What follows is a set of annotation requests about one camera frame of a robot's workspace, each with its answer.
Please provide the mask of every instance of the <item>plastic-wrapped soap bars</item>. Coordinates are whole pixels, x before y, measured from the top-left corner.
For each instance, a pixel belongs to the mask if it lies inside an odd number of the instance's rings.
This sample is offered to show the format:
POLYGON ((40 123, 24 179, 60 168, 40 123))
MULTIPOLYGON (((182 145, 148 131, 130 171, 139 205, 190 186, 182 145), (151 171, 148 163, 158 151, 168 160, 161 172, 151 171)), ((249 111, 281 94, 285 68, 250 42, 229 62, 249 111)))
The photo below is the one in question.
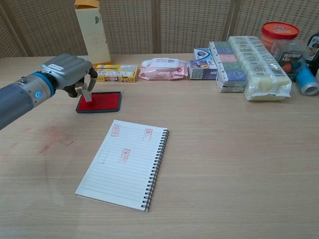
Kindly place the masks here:
POLYGON ((230 36, 228 42, 248 78, 248 101, 277 101, 290 97, 291 80, 255 36, 230 36))
POLYGON ((211 41, 209 48, 217 65, 216 82, 220 92, 244 92, 247 77, 228 42, 211 41))

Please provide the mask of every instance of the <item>red ink stain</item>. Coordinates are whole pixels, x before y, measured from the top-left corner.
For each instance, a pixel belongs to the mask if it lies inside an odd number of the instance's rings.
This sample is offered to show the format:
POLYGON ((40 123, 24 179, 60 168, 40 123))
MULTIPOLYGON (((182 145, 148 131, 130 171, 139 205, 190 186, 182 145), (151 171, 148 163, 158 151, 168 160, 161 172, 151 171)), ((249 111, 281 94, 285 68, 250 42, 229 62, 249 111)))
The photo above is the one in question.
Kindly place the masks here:
POLYGON ((50 148, 50 145, 46 145, 45 147, 43 147, 43 149, 41 151, 39 151, 39 153, 46 152, 49 150, 49 148, 50 148))
POLYGON ((65 146, 69 146, 74 141, 71 137, 66 133, 65 128, 63 128, 63 124, 60 121, 54 120, 52 121, 46 129, 44 129, 44 135, 46 136, 46 146, 43 147, 40 153, 47 151, 52 144, 61 143, 65 146))
POLYGON ((8 162, 9 157, 11 156, 11 153, 13 151, 13 149, 16 147, 17 143, 14 143, 13 145, 11 145, 6 152, 4 152, 4 157, 3 157, 3 161, 4 162, 8 162))
POLYGON ((24 129, 22 130, 22 133, 27 133, 27 132, 30 131, 30 130, 32 130, 32 128, 24 128, 24 129))

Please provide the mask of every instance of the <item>wet wipes package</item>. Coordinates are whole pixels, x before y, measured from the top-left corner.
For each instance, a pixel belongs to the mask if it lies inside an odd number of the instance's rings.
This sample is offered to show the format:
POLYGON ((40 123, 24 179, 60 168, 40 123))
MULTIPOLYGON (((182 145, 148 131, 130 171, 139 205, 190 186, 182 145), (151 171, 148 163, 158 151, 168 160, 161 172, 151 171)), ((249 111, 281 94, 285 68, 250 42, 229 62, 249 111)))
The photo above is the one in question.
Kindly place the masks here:
POLYGON ((173 58, 143 61, 139 77, 144 80, 177 80, 188 76, 187 63, 173 58))
POLYGON ((215 80, 217 66, 209 48, 194 48, 194 60, 189 61, 191 80, 215 80))

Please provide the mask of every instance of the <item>red stamp mark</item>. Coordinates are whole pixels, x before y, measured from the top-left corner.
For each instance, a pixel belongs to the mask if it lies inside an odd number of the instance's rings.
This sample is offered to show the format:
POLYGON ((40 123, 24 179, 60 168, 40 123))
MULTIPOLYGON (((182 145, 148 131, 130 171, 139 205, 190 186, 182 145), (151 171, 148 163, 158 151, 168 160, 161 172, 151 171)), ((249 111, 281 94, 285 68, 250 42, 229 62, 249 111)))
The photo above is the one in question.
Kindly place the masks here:
POLYGON ((126 163, 128 161, 128 158, 130 156, 131 150, 124 148, 121 154, 121 157, 119 159, 119 163, 126 163))
POLYGON ((106 161, 107 156, 108 155, 107 155, 106 151, 101 150, 99 155, 98 155, 98 157, 97 157, 97 159, 96 159, 96 162, 100 163, 100 164, 104 164, 105 161, 106 161))
POLYGON ((151 137, 152 137, 152 133, 153 133, 153 130, 151 128, 145 129, 144 139, 143 140, 150 141, 151 137))
POLYGON ((113 125, 111 136, 118 137, 120 132, 120 127, 121 126, 119 124, 113 125))

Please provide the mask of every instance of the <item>woven wall panel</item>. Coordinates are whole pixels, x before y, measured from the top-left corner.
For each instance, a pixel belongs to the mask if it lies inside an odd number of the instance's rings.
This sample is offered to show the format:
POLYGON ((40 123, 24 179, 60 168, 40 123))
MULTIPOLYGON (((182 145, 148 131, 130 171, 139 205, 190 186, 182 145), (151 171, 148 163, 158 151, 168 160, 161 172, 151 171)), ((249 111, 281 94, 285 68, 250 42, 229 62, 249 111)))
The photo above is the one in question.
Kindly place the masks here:
POLYGON ((260 37, 267 21, 284 21, 300 29, 298 39, 308 41, 318 31, 319 0, 242 0, 233 35, 260 37))
POLYGON ((0 36, 0 58, 23 56, 1 16, 0 36))
POLYGON ((74 0, 5 0, 34 56, 86 55, 74 0))
POLYGON ((160 0, 161 53, 192 52, 221 40, 230 0, 160 0))
POLYGON ((153 53, 150 0, 100 0, 100 10, 111 53, 153 53))

